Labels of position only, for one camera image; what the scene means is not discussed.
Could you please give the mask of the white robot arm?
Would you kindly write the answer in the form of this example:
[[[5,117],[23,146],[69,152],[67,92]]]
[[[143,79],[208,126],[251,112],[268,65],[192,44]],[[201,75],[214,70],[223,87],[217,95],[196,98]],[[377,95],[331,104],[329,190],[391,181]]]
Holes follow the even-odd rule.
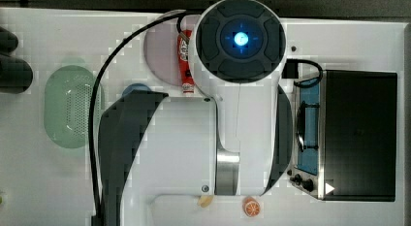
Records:
[[[163,195],[260,196],[272,185],[287,39],[255,0],[222,0],[188,44],[195,92],[133,90],[98,129],[103,226],[153,226]]]

